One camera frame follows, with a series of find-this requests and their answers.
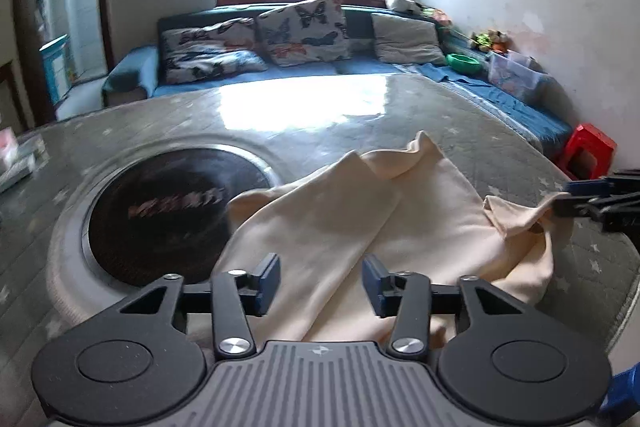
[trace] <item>red plastic stool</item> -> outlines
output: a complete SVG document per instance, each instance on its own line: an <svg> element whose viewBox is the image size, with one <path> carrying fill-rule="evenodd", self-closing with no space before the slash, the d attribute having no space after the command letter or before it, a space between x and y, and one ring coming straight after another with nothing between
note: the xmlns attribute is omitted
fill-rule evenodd
<svg viewBox="0 0 640 427"><path fill-rule="evenodd" d="M569 170L569 163L582 151L586 151L595 158L595 165L588 173L587 179L595 180L609 171L617 147L618 145L596 126L581 123L575 128L556 165L564 174L575 180L576 175Z"/></svg>

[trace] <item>metal screw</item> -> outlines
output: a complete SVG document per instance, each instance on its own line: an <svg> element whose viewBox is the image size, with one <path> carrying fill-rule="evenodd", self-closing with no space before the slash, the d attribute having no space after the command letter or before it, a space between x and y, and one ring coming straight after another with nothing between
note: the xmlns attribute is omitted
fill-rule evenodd
<svg viewBox="0 0 640 427"><path fill-rule="evenodd" d="M220 351L224 351L230 355L240 355L241 353L248 351L251 344L248 340L240 339L239 337L231 337L230 339L225 339L220 342L218 347L220 348Z"/></svg>
<svg viewBox="0 0 640 427"><path fill-rule="evenodd" d="M402 339L398 339L391 344L398 353L406 353L408 355L412 353L419 353L424 349L424 344L419 339L414 339L412 337L404 337Z"/></svg>

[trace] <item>beige cloth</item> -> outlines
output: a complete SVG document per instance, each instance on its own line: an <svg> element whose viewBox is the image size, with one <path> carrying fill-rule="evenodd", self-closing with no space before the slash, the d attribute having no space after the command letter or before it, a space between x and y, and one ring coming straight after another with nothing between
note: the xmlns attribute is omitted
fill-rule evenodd
<svg viewBox="0 0 640 427"><path fill-rule="evenodd" d="M365 253L436 284L479 275L533 303L553 272L552 234L567 241L571 233L571 220L548 212L552 199L537 208L493 196L483 204L420 132L405 151L351 152L297 182L234 198L228 210L239 228L216 271L279 254L278 294L266 317L251 320L258 343L382 340L393 318L372 311L360 275ZM452 335L450 326L435 317L434 341Z"/></svg>

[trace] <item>brown door frame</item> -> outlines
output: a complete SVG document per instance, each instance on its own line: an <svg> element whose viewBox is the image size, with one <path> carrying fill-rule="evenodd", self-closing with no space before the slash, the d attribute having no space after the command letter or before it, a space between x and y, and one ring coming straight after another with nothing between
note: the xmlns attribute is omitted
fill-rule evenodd
<svg viewBox="0 0 640 427"><path fill-rule="evenodd" d="M12 0L14 6L15 41L33 120L41 126L56 120L40 55L42 44L36 22L36 0Z"/></svg>
<svg viewBox="0 0 640 427"><path fill-rule="evenodd" d="M36 22L35 0L13 0L15 40L18 58L22 69L22 81L27 92L29 104L36 126L56 121L56 112L51 103L47 80L40 55L40 36ZM107 71L113 70L115 64L111 47L111 32L107 0L98 0L100 26L102 29L102 45Z"/></svg>

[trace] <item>sofa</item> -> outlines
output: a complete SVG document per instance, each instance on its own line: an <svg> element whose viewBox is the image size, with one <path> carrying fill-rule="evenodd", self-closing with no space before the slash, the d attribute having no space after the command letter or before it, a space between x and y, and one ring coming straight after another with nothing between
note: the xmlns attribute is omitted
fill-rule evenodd
<svg viewBox="0 0 640 427"><path fill-rule="evenodd" d="M163 32L176 28L201 28L213 26L238 17L256 18L261 13L284 7L286 4L257 4L243 6L225 6L204 12L177 15L158 21L158 43ZM399 14L391 10L360 6L343 6L347 23L347 36L350 39L351 58L333 62L308 62L297 66L281 67L276 65L266 52L260 56L268 65L265 71L240 73L235 76L201 80L186 84L166 84L164 82L164 49L162 46L143 46L132 50L111 71L102 88L105 106L145 100L155 96L177 94L180 92L209 89L271 78L288 78L296 76L318 76L331 74L363 74L363 73L399 73L392 64L381 62L374 52L374 31L372 13L403 16L411 19L429 20L438 29L438 38L442 43L442 26L430 20L412 14Z"/></svg>

